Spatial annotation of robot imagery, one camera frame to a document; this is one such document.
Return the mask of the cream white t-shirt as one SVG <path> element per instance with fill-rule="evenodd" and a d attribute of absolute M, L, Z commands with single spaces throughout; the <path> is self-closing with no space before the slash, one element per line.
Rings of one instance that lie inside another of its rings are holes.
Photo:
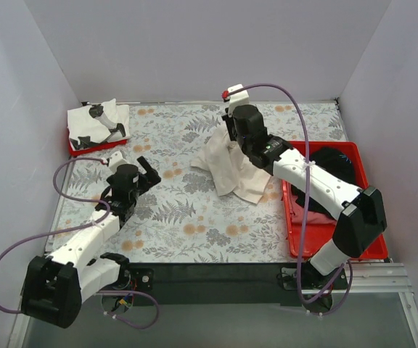
<path fill-rule="evenodd" d="M 253 204 L 259 203 L 271 178 L 249 161 L 237 142 L 230 140 L 224 126 L 215 129 L 190 165 L 212 175 L 217 195 L 233 193 Z"/>

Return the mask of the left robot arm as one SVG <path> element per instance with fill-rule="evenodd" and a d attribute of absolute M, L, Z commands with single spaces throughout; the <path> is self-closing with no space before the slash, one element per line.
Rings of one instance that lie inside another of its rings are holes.
<path fill-rule="evenodd" d="M 106 159 L 112 174 L 87 226 L 51 254 L 30 261 L 22 291 L 23 314 L 67 328 L 82 304 L 99 291 L 117 296 L 125 306 L 142 294 L 143 276 L 133 275 L 127 257 L 97 255 L 133 215 L 138 198 L 161 181 L 144 157 L 137 162 L 127 162 L 120 152 Z"/>

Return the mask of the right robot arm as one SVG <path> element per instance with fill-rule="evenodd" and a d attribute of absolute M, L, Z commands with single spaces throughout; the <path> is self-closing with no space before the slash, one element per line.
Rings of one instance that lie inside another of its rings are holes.
<path fill-rule="evenodd" d="M 314 288 L 328 283 L 336 270 L 360 257 L 387 228 L 381 192 L 347 183 L 306 158 L 288 141 L 271 135 L 258 108 L 226 108 L 229 137 L 258 169 L 310 195 L 335 219 L 332 237 L 297 267 L 297 277 Z"/>

